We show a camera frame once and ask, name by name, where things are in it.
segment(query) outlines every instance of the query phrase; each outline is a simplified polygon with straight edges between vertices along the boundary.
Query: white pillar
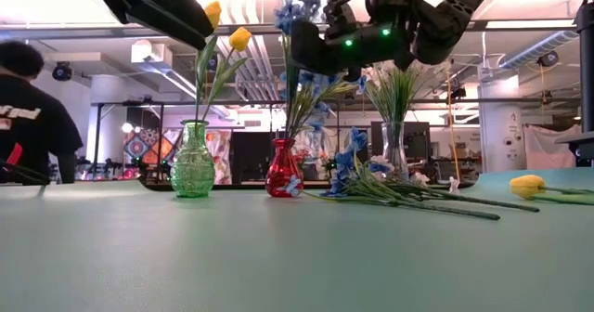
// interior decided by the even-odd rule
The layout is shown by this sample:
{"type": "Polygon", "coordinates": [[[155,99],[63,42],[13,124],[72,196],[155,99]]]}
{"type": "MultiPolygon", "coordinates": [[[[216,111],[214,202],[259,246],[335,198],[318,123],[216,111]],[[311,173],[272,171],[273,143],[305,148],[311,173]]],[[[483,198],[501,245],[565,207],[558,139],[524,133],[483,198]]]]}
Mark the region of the white pillar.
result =
{"type": "MultiPolygon", "coordinates": [[[[128,99],[125,79],[114,75],[94,75],[91,82],[91,102],[122,102],[128,99]]],[[[104,163],[112,159],[116,163],[123,163],[123,141],[125,133],[122,125],[126,123],[126,108],[104,106],[101,109],[104,116],[99,127],[99,150],[97,162],[104,163]]],[[[95,135],[97,130],[97,107],[89,112],[89,128],[86,145],[86,159],[91,163],[95,159],[95,135]]]]}
{"type": "MultiPolygon", "coordinates": [[[[479,68],[479,98],[520,98],[517,73],[492,78],[479,68]]],[[[522,111],[519,103],[481,103],[483,172],[526,169],[522,111]]]]}

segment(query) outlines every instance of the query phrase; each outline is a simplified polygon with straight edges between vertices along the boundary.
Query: green glass vase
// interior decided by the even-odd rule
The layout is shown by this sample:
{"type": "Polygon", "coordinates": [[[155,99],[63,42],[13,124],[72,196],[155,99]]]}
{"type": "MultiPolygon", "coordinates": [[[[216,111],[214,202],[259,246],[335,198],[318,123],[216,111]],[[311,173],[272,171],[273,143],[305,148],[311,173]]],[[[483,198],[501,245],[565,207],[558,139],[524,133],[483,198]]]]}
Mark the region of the green glass vase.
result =
{"type": "Polygon", "coordinates": [[[206,148],[205,121],[183,121],[184,143],[174,156],[171,184],[180,198],[208,197],[214,185],[213,156],[206,148]]]}

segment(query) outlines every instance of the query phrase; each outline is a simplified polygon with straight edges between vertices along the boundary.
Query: vase rim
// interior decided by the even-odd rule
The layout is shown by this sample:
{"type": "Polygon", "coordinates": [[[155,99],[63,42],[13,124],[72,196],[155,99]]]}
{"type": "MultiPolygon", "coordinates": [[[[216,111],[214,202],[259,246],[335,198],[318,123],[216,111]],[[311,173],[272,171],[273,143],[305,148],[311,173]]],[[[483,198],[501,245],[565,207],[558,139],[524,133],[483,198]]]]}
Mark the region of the vase rim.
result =
{"type": "Polygon", "coordinates": [[[186,125],[186,124],[200,124],[200,125],[208,125],[209,123],[207,121],[204,120],[183,120],[182,125],[186,125]]]}
{"type": "Polygon", "coordinates": [[[293,138],[277,138],[272,140],[272,143],[275,145],[292,145],[295,143],[295,139],[293,138]]]}

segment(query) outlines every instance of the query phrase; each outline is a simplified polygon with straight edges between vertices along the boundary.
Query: camera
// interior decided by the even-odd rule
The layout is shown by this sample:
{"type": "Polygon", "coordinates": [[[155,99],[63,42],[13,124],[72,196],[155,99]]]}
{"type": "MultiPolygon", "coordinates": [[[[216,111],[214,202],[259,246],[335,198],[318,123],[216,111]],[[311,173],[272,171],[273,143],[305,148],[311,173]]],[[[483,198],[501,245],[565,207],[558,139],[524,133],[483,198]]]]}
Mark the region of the camera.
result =
{"type": "Polygon", "coordinates": [[[72,68],[70,68],[70,63],[67,61],[59,62],[54,71],[52,71],[52,77],[56,81],[69,81],[72,78],[72,68]]]}

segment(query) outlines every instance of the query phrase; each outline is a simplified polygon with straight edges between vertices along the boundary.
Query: red glass vase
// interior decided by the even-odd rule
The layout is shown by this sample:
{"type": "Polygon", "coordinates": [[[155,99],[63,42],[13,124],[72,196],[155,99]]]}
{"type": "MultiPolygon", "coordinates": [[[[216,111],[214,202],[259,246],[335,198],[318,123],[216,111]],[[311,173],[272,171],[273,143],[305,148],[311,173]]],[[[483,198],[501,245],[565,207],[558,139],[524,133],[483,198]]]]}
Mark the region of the red glass vase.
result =
{"type": "Polygon", "coordinates": [[[275,158],[266,174],[266,191],[272,197],[295,197],[303,191],[303,173],[292,154],[294,139],[275,139],[275,158]]]}

